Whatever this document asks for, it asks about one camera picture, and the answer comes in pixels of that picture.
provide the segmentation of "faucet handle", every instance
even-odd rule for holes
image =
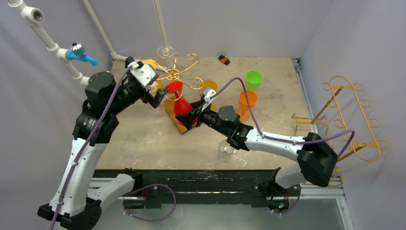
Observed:
[[[70,50],[73,52],[73,54],[79,57],[86,54],[86,49],[80,42],[72,43],[72,45],[70,46]]]

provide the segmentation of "orange goblet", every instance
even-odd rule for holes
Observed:
[[[255,103],[257,103],[257,100],[258,100],[257,94],[252,90],[247,90],[247,95],[248,95],[249,105],[251,106],[251,108],[254,108]],[[240,115],[240,121],[248,121],[249,109],[248,109],[248,103],[247,103],[247,99],[245,97],[244,91],[242,91],[239,95],[238,105],[240,106],[240,109],[237,110],[237,114]]]

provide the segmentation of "floor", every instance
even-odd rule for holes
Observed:
[[[180,79],[191,86],[196,77],[213,80],[220,89],[231,78],[243,78],[249,70],[258,70],[264,80],[256,91],[259,99],[253,108],[255,118],[267,132],[293,135],[292,114],[307,116],[307,112],[291,58],[229,58],[231,64],[225,66],[217,57],[200,57],[199,63],[181,74]],[[191,61],[179,57],[177,69],[183,70],[190,64]],[[124,62],[114,61],[112,73],[116,79],[123,70]],[[241,90],[241,85],[233,82],[216,98],[216,108],[232,105],[238,109]],[[183,95],[189,102],[199,99],[199,91],[189,88],[183,90]],[[205,125],[182,135],[164,111],[163,103],[154,110],[148,104],[136,102],[119,114],[118,119],[120,125],[101,156],[98,169],[274,169],[293,164],[289,159],[270,153],[243,150],[236,151],[230,160],[222,161],[217,156],[217,149],[224,136]],[[244,123],[254,126],[252,118]],[[299,127],[298,136],[305,136],[308,132],[310,127]]]

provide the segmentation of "orange cup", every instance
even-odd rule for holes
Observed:
[[[251,106],[252,109],[254,108],[255,104],[258,101],[258,95],[252,90],[247,90],[247,96],[249,100],[249,105]],[[240,109],[237,110],[237,114],[240,115],[240,121],[248,121],[249,108],[244,91],[241,91],[239,95],[238,105],[240,106]]]
[[[214,82],[214,81],[212,81],[212,80],[205,80],[205,81],[203,81],[203,82],[200,84],[200,87],[201,87],[200,91],[205,90],[207,87],[210,87],[210,88],[212,88],[212,90],[217,91],[217,83]],[[212,106],[211,106],[210,109],[211,109],[211,110],[214,110],[214,109],[215,109],[215,104],[214,104],[214,102],[212,102]]]

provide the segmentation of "faucet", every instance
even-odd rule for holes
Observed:
[[[96,59],[86,54],[86,49],[80,42],[72,43],[72,45],[70,46],[70,51],[66,53],[66,58],[68,60],[87,61],[93,66],[97,66],[98,64]]]

